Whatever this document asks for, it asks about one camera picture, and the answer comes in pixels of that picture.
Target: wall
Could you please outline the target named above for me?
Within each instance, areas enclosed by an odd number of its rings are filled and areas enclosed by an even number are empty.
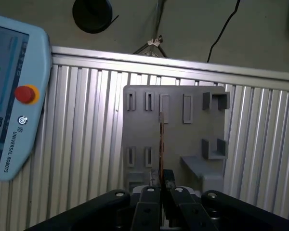
[[[119,18],[97,35],[72,18],[73,0],[0,0],[0,15],[43,27],[53,45],[132,53],[152,34],[156,0],[111,0]],[[205,62],[236,0],[167,0],[159,33],[175,59]],[[242,0],[211,62],[289,72],[289,0]]]

